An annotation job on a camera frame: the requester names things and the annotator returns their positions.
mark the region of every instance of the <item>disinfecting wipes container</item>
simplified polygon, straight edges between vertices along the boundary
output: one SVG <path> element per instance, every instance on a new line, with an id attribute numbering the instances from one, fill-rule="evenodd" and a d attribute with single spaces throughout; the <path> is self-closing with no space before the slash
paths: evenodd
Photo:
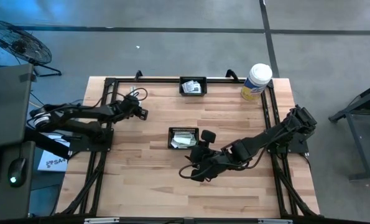
<path id="1" fill-rule="evenodd" d="M 270 66 L 262 63 L 252 66 L 247 80 L 241 89 L 241 96 L 246 100 L 258 98 L 271 79 L 272 69 Z"/>

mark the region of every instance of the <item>electric fan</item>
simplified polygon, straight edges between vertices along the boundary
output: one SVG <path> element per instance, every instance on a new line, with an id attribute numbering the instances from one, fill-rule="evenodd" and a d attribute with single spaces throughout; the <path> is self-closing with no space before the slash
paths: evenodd
<path id="1" fill-rule="evenodd" d="M 0 47 L 34 66 L 41 66 L 57 72 L 39 75 L 34 69 L 35 74 L 39 77 L 62 75 L 59 70 L 45 66 L 52 60 L 52 54 L 47 46 L 28 32 L 4 21 L 0 21 Z"/>

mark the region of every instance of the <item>concrete floor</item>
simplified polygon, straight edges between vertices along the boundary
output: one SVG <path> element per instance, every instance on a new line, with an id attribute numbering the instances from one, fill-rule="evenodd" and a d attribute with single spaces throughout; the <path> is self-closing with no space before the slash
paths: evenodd
<path id="1" fill-rule="evenodd" d="M 370 30 L 370 0 L 266 0 L 266 8 L 271 29 Z M 264 27 L 258 0 L 0 0 L 0 20 L 23 26 Z M 135 75 L 142 70 L 147 76 L 216 77 L 231 68 L 245 77 L 253 64 L 270 62 L 264 34 L 36 31 L 33 35 L 52 51 L 50 66 L 64 74 L 33 84 L 34 93 L 48 103 L 81 99 L 90 75 Z M 370 222 L 370 179 L 347 178 L 362 171 L 348 125 L 327 120 L 370 87 L 370 36 L 273 35 L 272 40 L 280 77 L 290 78 L 296 102 L 318 121 L 308 145 L 321 214 Z M 0 49 L 0 64 L 17 62 Z M 38 172 L 33 188 L 59 184 L 62 177 Z M 35 194 L 41 196 L 32 198 L 57 193 L 52 186 Z M 31 202 L 31 212 L 50 213 L 50 205 Z"/>

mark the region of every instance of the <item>wooden tabletop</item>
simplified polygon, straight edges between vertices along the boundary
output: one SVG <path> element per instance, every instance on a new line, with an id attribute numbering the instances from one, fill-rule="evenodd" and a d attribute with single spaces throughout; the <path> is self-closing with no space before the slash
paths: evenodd
<path id="1" fill-rule="evenodd" d="M 94 105 L 101 98 L 104 79 L 90 77 L 85 105 Z M 208 84 L 204 97 L 181 96 L 174 83 L 120 83 L 118 90 L 126 94 L 133 85 L 149 92 L 141 105 L 149 110 L 149 117 L 147 121 L 131 118 L 113 125 L 114 139 L 104 168 L 98 216 L 279 217 L 268 154 L 254 169 L 226 171 L 211 182 L 200 183 L 178 175 L 179 168 L 188 164 L 184 156 L 190 151 L 167 149 L 169 127 L 198 127 L 200 133 L 204 129 L 213 131 L 216 141 L 210 147 L 216 150 L 234 140 L 259 134 L 266 128 L 261 99 L 244 100 L 240 95 L 242 85 L 238 84 Z M 274 89 L 283 119 L 294 107 L 289 79 L 274 79 Z M 271 108 L 269 94 L 267 100 Z M 57 212 L 67 208 L 83 187 L 89 156 L 90 153 L 81 152 L 69 161 Z M 296 154 L 290 154 L 288 159 L 295 189 L 318 213 L 307 162 Z M 186 170 L 184 175 L 190 172 L 191 169 Z M 290 211 L 286 191 L 284 198 Z"/>

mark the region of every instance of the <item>small black basket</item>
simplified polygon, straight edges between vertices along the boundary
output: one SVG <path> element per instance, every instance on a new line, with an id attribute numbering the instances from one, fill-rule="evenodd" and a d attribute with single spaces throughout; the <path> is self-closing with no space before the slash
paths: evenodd
<path id="1" fill-rule="evenodd" d="M 197 81 L 201 86 L 201 93 L 185 93 L 182 84 Z M 179 77 L 179 93 L 182 96 L 204 96 L 207 93 L 207 77 Z"/>
<path id="2" fill-rule="evenodd" d="M 171 145 L 171 141 L 173 139 L 173 136 L 175 133 L 190 133 L 194 134 L 196 138 L 196 144 L 198 144 L 198 128 L 169 128 L 168 129 L 168 148 L 169 149 L 179 149 L 179 148 L 174 148 Z"/>

